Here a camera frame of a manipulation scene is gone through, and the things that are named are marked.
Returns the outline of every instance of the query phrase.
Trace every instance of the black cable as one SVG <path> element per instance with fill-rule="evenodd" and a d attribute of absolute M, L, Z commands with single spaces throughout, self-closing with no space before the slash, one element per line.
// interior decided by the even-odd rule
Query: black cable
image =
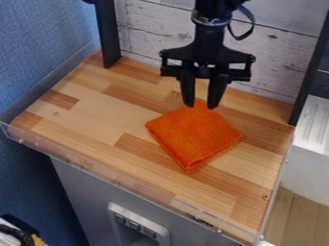
<path fill-rule="evenodd" d="M 35 241 L 31 238 L 31 235 L 21 230 L 6 225 L 0 225 L 0 233 L 13 236 L 21 242 L 21 246 L 35 246 Z"/>

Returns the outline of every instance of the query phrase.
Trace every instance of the folded cloth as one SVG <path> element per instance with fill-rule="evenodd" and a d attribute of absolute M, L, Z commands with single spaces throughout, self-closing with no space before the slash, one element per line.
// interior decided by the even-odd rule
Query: folded cloth
<path fill-rule="evenodd" d="M 196 100 L 194 108 L 178 109 L 146 123 L 146 128 L 188 174 L 242 139 L 201 100 Z"/>

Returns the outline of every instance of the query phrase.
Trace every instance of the wood grain surface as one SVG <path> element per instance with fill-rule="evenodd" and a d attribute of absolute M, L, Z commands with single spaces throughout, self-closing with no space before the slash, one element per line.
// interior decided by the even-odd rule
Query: wood grain surface
<path fill-rule="evenodd" d="M 196 87 L 205 99 L 207 84 Z M 192 175 L 145 129 L 147 121 L 180 107 L 175 79 L 126 58 L 105 69 L 97 52 L 19 115 L 12 135 L 252 242 L 291 144 L 291 105 L 228 89 L 216 111 L 244 140 Z"/>
<path fill-rule="evenodd" d="M 265 240 L 275 246 L 329 245 L 328 225 L 328 207 L 279 187 Z"/>

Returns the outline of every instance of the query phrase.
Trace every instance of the blue fabric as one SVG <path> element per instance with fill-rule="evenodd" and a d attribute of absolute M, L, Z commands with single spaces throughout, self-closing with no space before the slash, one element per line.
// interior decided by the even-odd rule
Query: blue fabric
<path fill-rule="evenodd" d="M 81 0 L 0 1 L 0 114 L 96 36 Z M 0 134 L 0 214 L 40 231 L 49 245 L 87 242 L 49 159 Z"/>

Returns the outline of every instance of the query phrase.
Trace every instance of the wooden plank pattern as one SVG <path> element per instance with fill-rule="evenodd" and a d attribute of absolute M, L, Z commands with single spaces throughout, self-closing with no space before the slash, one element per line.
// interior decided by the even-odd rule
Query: wooden plank pattern
<path fill-rule="evenodd" d="M 193 40 L 194 25 L 190 21 L 190 11 L 149 1 L 127 0 L 126 12 L 128 18 L 124 28 L 129 32 L 131 44 L 128 52 L 141 55 L 139 59 L 158 60 L 160 50 L 184 46 Z M 247 23 L 237 21 L 233 22 L 233 26 L 237 33 L 249 28 Z M 316 38 L 260 25 L 251 37 L 242 42 L 236 42 L 227 35 L 225 44 L 257 57 L 251 82 L 234 83 L 233 86 L 293 102 L 305 76 Z"/>
<path fill-rule="evenodd" d="M 318 204 L 306 198 L 294 196 L 281 246 L 313 245 L 317 212 Z"/>
<path fill-rule="evenodd" d="M 149 120 L 183 107 L 176 80 L 157 72 L 125 58 L 105 69 L 97 52 L 13 121 L 30 135 L 12 135 L 37 140 L 42 151 L 168 207 L 191 214 L 202 209 L 202 219 L 252 243 L 290 146 L 291 105 L 229 89 L 216 111 L 244 141 L 189 176 L 145 128 Z M 204 99 L 206 83 L 196 87 Z"/>
<path fill-rule="evenodd" d="M 266 225 L 266 241 L 280 246 L 285 232 L 293 193 L 281 187 L 278 191 L 273 211 Z"/>
<path fill-rule="evenodd" d="M 48 90 L 40 99 L 66 110 L 70 110 L 77 102 L 79 102 L 76 98 L 67 96 L 52 89 Z"/>
<path fill-rule="evenodd" d="M 147 0 L 158 4 L 192 10 L 194 0 Z M 256 16 L 257 23 L 271 28 L 292 31 L 309 36 L 318 36 L 320 26 L 324 21 L 329 3 L 326 0 L 263 0 L 246 2 Z M 234 18 L 245 20 L 245 16 L 236 12 Z"/>
<path fill-rule="evenodd" d="M 329 245 L 329 208 L 323 205 L 318 208 L 315 238 L 312 245 Z"/>
<path fill-rule="evenodd" d="M 329 208 L 279 187 L 265 240 L 275 246 L 329 245 Z"/>

